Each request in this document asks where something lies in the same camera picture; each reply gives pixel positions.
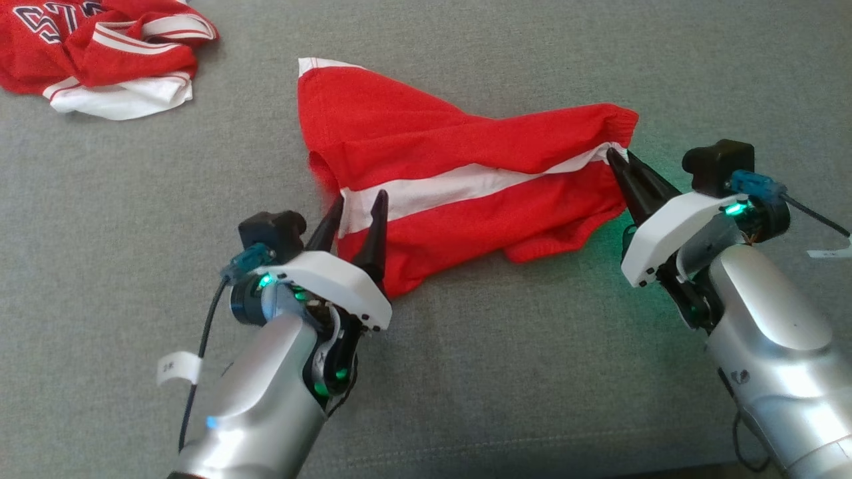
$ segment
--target blue connector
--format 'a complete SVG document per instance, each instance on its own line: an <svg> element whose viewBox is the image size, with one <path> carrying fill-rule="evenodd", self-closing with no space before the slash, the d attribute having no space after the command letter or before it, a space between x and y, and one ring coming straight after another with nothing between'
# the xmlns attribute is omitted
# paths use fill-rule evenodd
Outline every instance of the blue connector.
<svg viewBox="0 0 852 479"><path fill-rule="evenodd" d="M233 257L230 263L225 268L222 268L219 275L229 285L233 285L237 281L242 280L255 268L270 264L274 258L274 251L270 250L263 243L255 243Z"/></svg>
<svg viewBox="0 0 852 479"><path fill-rule="evenodd" d="M737 170L733 173L730 189L736 193L756 196L769 203L783 201L780 196L787 192L787 186L784 183L746 170Z"/></svg>

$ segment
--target white trim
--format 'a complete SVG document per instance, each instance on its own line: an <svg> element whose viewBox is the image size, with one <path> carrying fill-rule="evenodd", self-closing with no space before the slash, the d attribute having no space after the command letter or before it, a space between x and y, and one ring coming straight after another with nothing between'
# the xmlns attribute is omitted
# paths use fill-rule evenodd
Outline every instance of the white trim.
<svg viewBox="0 0 852 479"><path fill-rule="evenodd" d="M134 21L99 21L95 23L95 29L102 26L108 32L124 35L135 23Z"/></svg>
<svg viewBox="0 0 852 479"><path fill-rule="evenodd" d="M314 56L311 56L308 58L299 59L299 78L301 78L302 75L307 72L310 72L315 68L328 68L330 66L349 66L352 68L360 68L362 70L366 70L366 68L362 66L351 65L342 61L326 60L325 58L316 58Z"/></svg>
<svg viewBox="0 0 852 479"><path fill-rule="evenodd" d="M119 30L119 29L120 30L126 30L126 27L124 27L124 25L126 23L129 23L129 22L113 23L113 24L106 23L106 22L96 23L95 24L95 32L99 32L99 33L102 33L104 35L108 35L109 37L118 36L118 37L121 37L122 40L124 40L128 43L132 43L134 45L139 45L141 47L159 47L160 46L160 45L156 45L156 44L151 45L148 42L144 42L142 40L137 40L135 38L128 37L127 35L124 35L121 32L117 32L117 30Z"/></svg>
<svg viewBox="0 0 852 479"><path fill-rule="evenodd" d="M57 112L81 112L111 120L164 112L193 98L192 81L186 72L137 78L93 89L82 85L68 89L54 88L56 86L50 87L53 89L50 106Z"/></svg>
<svg viewBox="0 0 852 479"><path fill-rule="evenodd" d="M592 161L606 162L607 149L610 147L616 148L627 158L626 148L618 143L606 142L547 171L533 175L481 164L467 164L430 178L393 180L359 191L344 188L340 193L346 207L343 210L339 235L342 238L346 234L357 233L370 227L370 209L379 190L388 192L388 221L391 222L458 201L483 198L544 175L582 170Z"/></svg>
<svg viewBox="0 0 852 479"><path fill-rule="evenodd" d="M52 97L57 91L59 91L61 89L62 90L70 89L71 87L74 87L74 86L79 85L79 84L80 84L80 82L76 78L68 77L68 78L62 80L61 82L59 82L57 84L52 84L48 88L44 89L44 91L42 92L42 96L44 98L47 98L48 100L50 100L50 97Z"/></svg>
<svg viewBox="0 0 852 479"><path fill-rule="evenodd" d="M196 32L179 32L182 30L194 30ZM205 19L194 14L175 14L157 20L151 20L142 25L142 37L162 38L205 38L213 40L216 38L216 29Z"/></svg>
<svg viewBox="0 0 852 479"><path fill-rule="evenodd" d="M97 43L100 43L105 47L123 52L137 53L139 55L160 55L164 52L181 46L179 43L162 43L160 45L156 45L152 43L140 42L139 40L136 40L134 38L126 37L121 35L120 33L110 32L107 30L112 35L122 37L122 41L119 41L115 38L108 37L107 35L98 32L97 29L98 26L95 27L95 33L92 35L92 40Z"/></svg>

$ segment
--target gray fabric surface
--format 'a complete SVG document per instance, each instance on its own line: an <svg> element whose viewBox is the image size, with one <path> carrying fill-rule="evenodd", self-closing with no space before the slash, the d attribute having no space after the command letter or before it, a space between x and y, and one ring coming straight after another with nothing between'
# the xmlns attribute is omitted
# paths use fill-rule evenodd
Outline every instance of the gray fabric surface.
<svg viewBox="0 0 852 479"><path fill-rule="evenodd" d="M480 115L612 101L632 149L681 186L728 137L803 202L852 224L852 7L824 2L288 0L193 6L215 22L196 99L125 123L0 94L0 476L165 477L187 388L154 385L198 345L216 271L259 210L320 204L296 58L364 65ZM733 458L733 405L660 289L619 275L626 219L582 251L492 255L395 303L362 342L349 404L304 477L593 477ZM794 213L763 246L852 340L843 243ZM199 392L253 331L214 324ZM191 435L203 425L196 414Z"/></svg>

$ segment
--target red and white garment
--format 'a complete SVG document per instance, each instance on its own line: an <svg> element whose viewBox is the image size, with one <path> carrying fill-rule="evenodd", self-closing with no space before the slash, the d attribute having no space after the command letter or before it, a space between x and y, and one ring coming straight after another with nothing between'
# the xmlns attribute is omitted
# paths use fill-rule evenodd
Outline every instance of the red and white garment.
<svg viewBox="0 0 852 479"><path fill-rule="evenodd" d="M0 86L122 120L193 98L216 28L182 0L0 0Z"/></svg>
<svg viewBox="0 0 852 479"><path fill-rule="evenodd" d="M299 119L320 186L345 198L338 254L350 260L389 195L385 287L502 250L526 262L583 246L625 208L606 151L638 116L612 104L490 119L363 67L299 60Z"/></svg>

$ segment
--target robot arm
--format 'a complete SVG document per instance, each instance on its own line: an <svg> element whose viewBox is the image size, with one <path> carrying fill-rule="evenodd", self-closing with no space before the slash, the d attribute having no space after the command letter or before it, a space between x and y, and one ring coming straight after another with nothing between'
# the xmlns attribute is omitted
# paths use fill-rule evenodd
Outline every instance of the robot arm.
<svg viewBox="0 0 852 479"><path fill-rule="evenodd" d="M248 254L223 275L233 283L234 316L261 329L216 384L204 435L181 450L169 479L299 473L326 419L354 386L360 336L386 329L391 317L382 291L388 196L378 195L353 263L329 252L342 211L339 199L307 249L298 239L304 220L291 211L240 225ZM257 258L270 264L256 266Z"/></svg>
<svg viewBox="0 0 852 479"><path fill-rule="evenodd" d="M816 308L751 247L790 222L783 188L738 182L755 177L753 147L723 140L687 153L696 191L686 194L632 154L607 158L636 223L625 234L627 280L658 281L684 322L707 332L738 418L780 470L852 477L852 367Z"/></svg>

